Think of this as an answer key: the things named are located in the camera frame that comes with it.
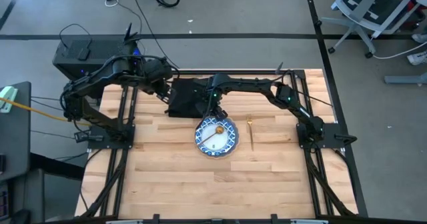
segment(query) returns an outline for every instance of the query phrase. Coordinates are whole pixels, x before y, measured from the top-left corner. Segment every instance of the black box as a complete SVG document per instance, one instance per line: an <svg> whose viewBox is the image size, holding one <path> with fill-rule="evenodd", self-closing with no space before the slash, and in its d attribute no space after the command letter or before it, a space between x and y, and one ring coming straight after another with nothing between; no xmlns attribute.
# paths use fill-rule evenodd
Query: black box
<svg viewBox="0 0 427 224"><path fill-rule="evenodd" d="M86 72L98 70L110 57L123 54L123 35L92 35L91 38L86 60L79 59L79 56L81 57L81 51L87 47L88 36L66 36L63 41L69 48L62 42L58 45L52 62L68 79L77 80ZM89 96L97 99L102 97L102 93L103 89L95 90Z"/></svg>

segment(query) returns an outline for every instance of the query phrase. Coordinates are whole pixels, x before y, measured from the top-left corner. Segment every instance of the green object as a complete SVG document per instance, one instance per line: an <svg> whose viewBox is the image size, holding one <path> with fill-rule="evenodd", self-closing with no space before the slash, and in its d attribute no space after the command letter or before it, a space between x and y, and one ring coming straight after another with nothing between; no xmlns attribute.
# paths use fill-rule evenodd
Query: green object
<svg viewBox="0 0 427 224"><path fill-rule="evenodd" d="M8 99L10 101L14 101L16 94L18 93L18 89L8 86L3 88L0 92L0 97L4 99ZM0 101L0 113L9 113L12 108L12 104L6 103L4 101Z"/></svg>

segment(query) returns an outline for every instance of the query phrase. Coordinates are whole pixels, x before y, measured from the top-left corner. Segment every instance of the wood plank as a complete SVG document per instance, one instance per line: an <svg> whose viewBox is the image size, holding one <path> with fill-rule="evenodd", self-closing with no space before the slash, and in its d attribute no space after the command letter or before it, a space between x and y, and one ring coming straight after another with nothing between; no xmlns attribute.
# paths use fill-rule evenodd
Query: wood plank
<svg viewBox="0 0 427 224"><path fill-rule="evenodd" d="M310 96L330 103L323 71L308 69L306 77ZM119 86L106 87L101 112L117 116L120 95ZM311 103L314 113L326 123L335 121L331 106L314 99ZM298 120L256 93L224 95L222 108L238 127L240 143L231 155L211 159L194 144L198 119L169 118L164 114L166 104L139 91L135 143L125 171L120 218L151 219L154 213L163 219L267 219L272 213L279 218L314 216L304 154L295 130ZM253 151L248 114L253 119ZM350 210L357 212L346 164L332 150L322 153L331 188ZM108 157L109 152L102 151L87 166L82 191L89 204L103 187ZM321 188L317 188L322 213L326 213ZM83 211L79 201L76 215Z"/></svg>

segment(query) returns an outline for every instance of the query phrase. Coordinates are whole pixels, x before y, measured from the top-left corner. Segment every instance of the chair base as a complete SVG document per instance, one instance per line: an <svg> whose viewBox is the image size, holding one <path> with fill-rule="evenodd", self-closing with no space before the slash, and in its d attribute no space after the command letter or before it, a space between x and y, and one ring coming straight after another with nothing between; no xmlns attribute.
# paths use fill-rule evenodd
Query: chair base
<svg viewBox="0 0 427 224"><path fill-rule="evenodd" d="M337 47L351 33L356 32L360 36L360 38L362 38L363 42L365 42L366 46L368 46L368 52L367 52L367 54L365 54L366 58L371 58L371 56L376 52L375 46L372 43L371 39L369 38L368 34L366 34L366 32L365 32L365 30L363 30L362 26L353 22L352 20L322 17L320 19L320 21L321 22L319 24L322 24L323 22L325 22L325 23L331 23L331 24L336 24L336 25L348 27L348 31L341 37L340 40L338 40L338 42L333 47L330 48L331 50L335 51L335 49L337 49Z"/></svg>

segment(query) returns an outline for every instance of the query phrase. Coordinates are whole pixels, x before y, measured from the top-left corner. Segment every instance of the yellow cable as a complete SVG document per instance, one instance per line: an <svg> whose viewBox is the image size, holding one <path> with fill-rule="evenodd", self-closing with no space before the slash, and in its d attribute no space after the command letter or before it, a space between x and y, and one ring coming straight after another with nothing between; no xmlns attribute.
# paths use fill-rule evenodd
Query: yellow cable
<svg viewBox="0 0 427 224"><path fill-rule="evenodd" d="M34 111L34 112L36 112L36 113L38 113L38 114L42 114L42 115L44 115L44 116L46 116L46 117L50 117L50 118L55 119L55 120L58 120L58 121L66 121L66 122L68 122L68 120L67 120L66 118L63 118L63 117L56 117L56 116L53 116L53 115L50 115L50 114L44 113L44 112L39 111L39 110L37 110L37 109L34 109L34 108L31 108L31 107L28 107L28 106L26 106L26 105L22 105L22 104L20 104L20 103L16 103L16 102L14 102L14 101L11 101L11 100L8 100L8 99L2 98L2 97L0 97L0 101L4 101L4 102L6 102L6 103L10 103L10 104L12 104L12 105L14 105L14 106L16 106L16 107L19 107L19 108L22 108L22 109L25 109L25 110L28 110L28 111ZM88 124L88 123L77 123L77 124L79 124L79 125L85 125L85 126L90 126L90 124Z"/></svg>

